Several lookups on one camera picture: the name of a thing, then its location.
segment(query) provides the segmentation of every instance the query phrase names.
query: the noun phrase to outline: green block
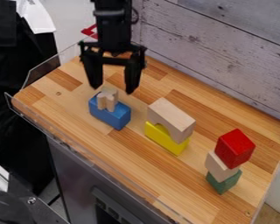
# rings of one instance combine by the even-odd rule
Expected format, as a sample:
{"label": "green block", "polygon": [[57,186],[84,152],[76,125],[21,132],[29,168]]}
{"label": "green block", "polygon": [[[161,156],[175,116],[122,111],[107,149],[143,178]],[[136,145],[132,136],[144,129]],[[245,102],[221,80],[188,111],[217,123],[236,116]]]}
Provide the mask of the green block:
{"label": "green block", "polygon": [[242,171],[239,170],[234,176],[227,178],[222,182],[217,182],[217,180],[213,177],[213,175],[208,172],[206,175],[207,182],[216,190],[218,194],[223,194],[228,191],[230,188],[238,183],[240,176],[242,175]]}

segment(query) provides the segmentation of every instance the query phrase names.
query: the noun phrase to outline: robotic arm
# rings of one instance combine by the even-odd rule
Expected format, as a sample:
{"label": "robotic arm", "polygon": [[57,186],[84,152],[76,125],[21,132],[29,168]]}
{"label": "robotic arm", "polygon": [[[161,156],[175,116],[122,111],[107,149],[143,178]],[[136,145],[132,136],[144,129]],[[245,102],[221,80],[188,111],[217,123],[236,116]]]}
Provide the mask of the robotic arm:
{"label": "robotic arm", "polygon": [[[98,42],[80,42],[80,59],[89,83],[95,89],[103,83],[103,64],[124,66],[126,93],[131,94],[139,86],[141,72],[145,68],[146,47],[130,42],[131,26],[138,21],[138,13],[132,8],[132,0],[90,1],[95,7]],[[114,58],[103,57],[105,52]],[[126,52],[131,52],[129,59],[117,58]]]}

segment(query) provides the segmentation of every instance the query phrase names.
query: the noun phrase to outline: toy block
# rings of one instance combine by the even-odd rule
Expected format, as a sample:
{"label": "toy block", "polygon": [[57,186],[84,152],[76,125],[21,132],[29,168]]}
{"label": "toy block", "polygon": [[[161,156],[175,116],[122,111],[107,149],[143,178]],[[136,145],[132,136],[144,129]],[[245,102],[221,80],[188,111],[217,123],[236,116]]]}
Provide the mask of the toy block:
{"label": "toy block", "polygon": [[158,99],[148,107],[147,120],[153,125],[162,124],[166,127],[171,139],[177,144],[182,144],[193,133],[196,123],[165,98]]}
{"label": "toy block", "polygon": [[108,95],[113,95],[115,98],[115,104],[117,104],[117,102],[118,102],[118,90],[117,89],[104,86],[101,88],[101,92],[108,94]]}
{"label": "toy block", "polygon": [[107,110],[110,112],[114,112],[115,106],[117,104],[115,97],[113,95],[108,95],[106,97],[106,103],[107,103]]}
{"label": "toy block", "polygon": [[240,169],[240,166],[235,167],[234,169],[228,169],[214,151],[210,151],[207,154],[205,166],[219,183],[234,176]]}
{"label": "toy block", "polygon": [[115,105],[114,112],[110,112],[107,109],[97,108],[97,95],[89,101],[90,114],[103,122],[111,125],[116,130],[121,130],[130,121],[130,108],[125,104],[118,102]]}
{"label": "toy block", "polygon": [[103,87],[101,92],[97,95],[97,108],[107,109],[110,112],[114,112],[115,106],[118,103],[118,91],[117,89],[110,87]]}
{"label": "toy block", "polygon": [[97,99],[97,108],[102,110],[105,109],[107,107],[107,103],[106,103],[106,95],[104,93],[99,93],[96,96]]}
{"label": "toy block", "polygon": [[216,190],[218,194],[223,194],[228,191],[230,188],[238,183],[240,176],[242,175],[242,171],[239,170],[234,176],[227,178],[222,182],[218,182],[213,175],[208,172],[206,175],[207,182]]}
{"label": "toy block", "polygon": [[229,169],[234,169],[250,159],[255,147],[244,133],[234,129],[219,137],[215,153]]}
{"label": "toy block", "polygon": [[190,140],[190,137],[188,137],[183,143],[176,143],[171,139],[168,130],[162,124],[153,125],[150,122],[145,123],[144,133],[152,141],[160,144],[176,156],[184,150]]}

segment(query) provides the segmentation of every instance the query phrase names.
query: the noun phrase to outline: weathered wood wall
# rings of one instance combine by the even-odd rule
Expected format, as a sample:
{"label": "weathered wood wall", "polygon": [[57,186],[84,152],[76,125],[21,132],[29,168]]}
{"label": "weathered wood wall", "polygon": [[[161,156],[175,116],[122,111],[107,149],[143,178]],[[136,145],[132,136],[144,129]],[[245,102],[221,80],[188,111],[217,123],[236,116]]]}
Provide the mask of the weathered wood wall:
{"label": "weathered wood wall", "polygon": [[280,0],[134,1],[151,56],[280,118]]}

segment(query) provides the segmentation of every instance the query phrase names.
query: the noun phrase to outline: red cube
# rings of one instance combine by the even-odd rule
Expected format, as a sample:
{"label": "red cube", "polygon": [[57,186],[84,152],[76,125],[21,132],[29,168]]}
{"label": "red cube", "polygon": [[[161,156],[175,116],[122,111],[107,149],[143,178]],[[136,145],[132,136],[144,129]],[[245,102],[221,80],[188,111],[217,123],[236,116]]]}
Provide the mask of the red cube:
{"label": "red cube", "polygon": [[215,153],[229,169],[247,162],[256,145],[239,129],[219,137]]}

